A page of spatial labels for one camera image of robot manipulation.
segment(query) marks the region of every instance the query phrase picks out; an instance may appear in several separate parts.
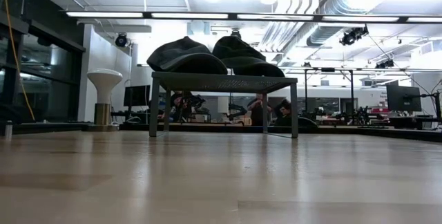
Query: black wall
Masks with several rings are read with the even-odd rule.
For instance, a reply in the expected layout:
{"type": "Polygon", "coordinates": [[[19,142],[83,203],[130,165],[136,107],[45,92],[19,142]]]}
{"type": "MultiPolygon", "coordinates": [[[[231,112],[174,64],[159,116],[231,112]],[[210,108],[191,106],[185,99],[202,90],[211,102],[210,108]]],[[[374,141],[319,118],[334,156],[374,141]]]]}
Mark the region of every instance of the black wall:
{"type": "MultiPolygon", "coordinates": [[[[1,10],[6,11],[4,0],[1,10]]],[[[63,38],[83,46],[84,25],[63,13],[64,9],[51,0],[8,0],[10,14],[23,21],[36,21],[63,38]]]]}

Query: stage light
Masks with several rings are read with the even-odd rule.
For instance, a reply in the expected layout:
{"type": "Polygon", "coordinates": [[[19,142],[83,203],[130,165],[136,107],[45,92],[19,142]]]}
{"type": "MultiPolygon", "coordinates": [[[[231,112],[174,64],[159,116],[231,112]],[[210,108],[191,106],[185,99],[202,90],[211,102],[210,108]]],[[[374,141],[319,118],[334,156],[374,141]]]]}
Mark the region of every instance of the stage light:
{"type": "Polygon", "coordinates": [[[127,38],[126,33],[118,34],[117,39],[115,39],[115,45],[121,48],[125,48],[131,44],[130,39],[127,38]]]}
{"type": "Polygon", "coordinates": [[[368,28],[365,26],[364,28],[352,28],[349,32],[344,32],[344,37],[339,40],[339,43],[342,45],[352,45],[363,36],[368,35],[368,28]]]}
{"type": "Polygon", "coordinates": [[[241,39],[241,34],[239,30],[232,30],[232,33],[230,34],[232,37],[237,37],[241,39]]]}
{"type": "Polygon", "coordinates": [[[393,59],[387,59],[384,62],[377,63],[375,68],[385,69],[385,68],[392,68],[392,67],[394,67],[393,59]]]}

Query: white lamp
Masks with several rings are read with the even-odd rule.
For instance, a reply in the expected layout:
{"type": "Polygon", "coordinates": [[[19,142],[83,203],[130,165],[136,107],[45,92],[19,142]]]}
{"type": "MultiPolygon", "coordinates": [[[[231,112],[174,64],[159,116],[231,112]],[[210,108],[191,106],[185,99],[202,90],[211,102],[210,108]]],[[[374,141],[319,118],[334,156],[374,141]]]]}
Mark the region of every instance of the white lamp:
{"type": "Polygon", "coordinates": [[[123,75],[111,69],[98,68],[88,71],[88,78],[97,89],[97,103],[95,104],[94,125],[89,126],[91,131],[114,131],[116,126],[110,125],[112,89],[123,79],[123,75]]]}

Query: metal table leg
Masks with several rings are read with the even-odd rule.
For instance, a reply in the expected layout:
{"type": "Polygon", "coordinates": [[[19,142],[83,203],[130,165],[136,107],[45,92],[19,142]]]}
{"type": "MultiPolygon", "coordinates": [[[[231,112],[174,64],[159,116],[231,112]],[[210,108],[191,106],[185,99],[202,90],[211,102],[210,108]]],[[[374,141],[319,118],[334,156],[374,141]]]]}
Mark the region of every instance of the metal table leg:
{"type": "Polygon", "coordinates": [[[169,116],[171,114],[171,91],[166,91],[166,108],[164,110],[164,131],[169,131],[169,116]]]}
{"type": "Polygon", "coordinates": [[[157,136],[158,126],[158,100],[160,95],[160,81],[158,78],[152,78],[152,102],[151,102],[151,121],[149,122],[149,136],[157,136]]]}
{"type": "Polygon", "coordinates": [[[267,114],[268,114],[268,110],[267,110],[267,94],[263,93],[262,94],[262,132],[263,133],[268,133],[267,114]]]}
{"type": "Polygon", "coordinates": [[[296,84],[290,85],[291,138],[298,138],[298,92],[296,84]]]}

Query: table top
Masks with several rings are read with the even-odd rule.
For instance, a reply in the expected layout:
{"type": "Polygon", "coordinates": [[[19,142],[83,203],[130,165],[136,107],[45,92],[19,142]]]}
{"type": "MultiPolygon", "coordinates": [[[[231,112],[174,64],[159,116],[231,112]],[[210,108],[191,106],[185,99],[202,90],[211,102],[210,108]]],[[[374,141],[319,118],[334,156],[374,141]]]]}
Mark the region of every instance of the table top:
{"type": "Polygon", "coordinates": [[[427,117],[412,117],[412,116],[406,116],[406,117],[389,117],[391,120],[419,120],[423,122],[438,122],[439,120],[437,118],[427,118],[427,117]]]}
{"type": "Polygon", "coordinates": [[[292,84],[296,78],[244,75],[207,75],[153,72],[164,89],[171,91],[202,91],[222,93],[272,93],[292,84]]]}

